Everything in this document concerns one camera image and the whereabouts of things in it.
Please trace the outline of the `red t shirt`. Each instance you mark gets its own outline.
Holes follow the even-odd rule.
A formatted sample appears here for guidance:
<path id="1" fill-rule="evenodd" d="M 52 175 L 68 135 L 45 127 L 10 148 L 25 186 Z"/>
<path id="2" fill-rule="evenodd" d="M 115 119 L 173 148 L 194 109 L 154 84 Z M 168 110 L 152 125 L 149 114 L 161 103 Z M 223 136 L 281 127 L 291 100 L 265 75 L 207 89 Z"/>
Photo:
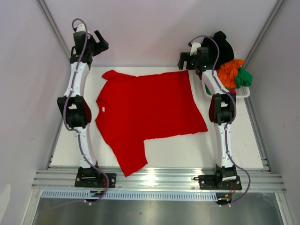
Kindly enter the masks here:
<path id="1" fill-rule="evenodd" d="M 208 131 L 188 71 L 133 76 L 110 70 L 102 77 L 95 122 L 125 176 L 147 164 L 145 140 Z"/>

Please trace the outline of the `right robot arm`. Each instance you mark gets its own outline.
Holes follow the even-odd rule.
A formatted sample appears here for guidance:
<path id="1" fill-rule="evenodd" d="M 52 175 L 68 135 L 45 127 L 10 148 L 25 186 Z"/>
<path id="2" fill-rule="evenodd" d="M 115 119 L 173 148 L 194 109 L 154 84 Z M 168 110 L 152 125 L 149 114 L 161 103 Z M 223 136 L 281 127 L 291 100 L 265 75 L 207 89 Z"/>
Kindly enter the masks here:
<path id="1" fill-rule="evenodd" d="M 211 93 L 209 119 L 216 131 L 220 156 L 214 175 L 200 176 L 199 181 L 214 182 L 217 188 L 225 189 L 232 180 L 237 179 L 231 147 L 231 124 L 236 117 L 236 95 L 226 90 L 221 83 L 215 70 L 217 61 L 218 57 L 213 59 L 207 47 L 198 47 L 194 53 L 180 53 L 178 68 L 194 70 Z"/>

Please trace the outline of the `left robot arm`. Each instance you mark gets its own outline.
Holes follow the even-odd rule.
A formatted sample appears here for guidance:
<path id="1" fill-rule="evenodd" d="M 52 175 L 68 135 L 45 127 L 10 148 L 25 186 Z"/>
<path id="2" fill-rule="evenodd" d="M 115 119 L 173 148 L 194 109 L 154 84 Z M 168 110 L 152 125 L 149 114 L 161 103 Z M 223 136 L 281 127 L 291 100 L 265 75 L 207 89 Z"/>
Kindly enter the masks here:
<path id="1" fill-rule="evenodd" d="M 74 132 L 78 141 L 80 166 L 77 179 L 95 188 L 101 184 L 102 176 L 90 139 L 92 113 L 83 95 L 93 57 L 108 50 L 109 44 L 98 30 L 94 34 L 99 41 L 87 31 L 80 31 L 78 28 L 74 31 L 75 45 L 70 57 L 71 76 L 64 96 L 57 98 L 57 105 L 66 129 Z"/>

